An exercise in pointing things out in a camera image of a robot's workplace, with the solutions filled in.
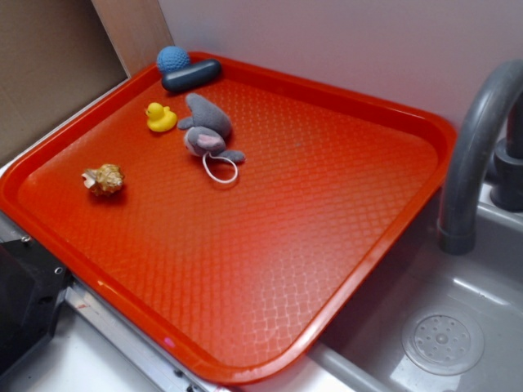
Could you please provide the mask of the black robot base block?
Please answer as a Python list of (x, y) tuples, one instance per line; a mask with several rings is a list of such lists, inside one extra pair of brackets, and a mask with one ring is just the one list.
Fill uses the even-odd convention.
[(52, 340), (67, 267), (28, 235), (1, 244), (1, 377)]

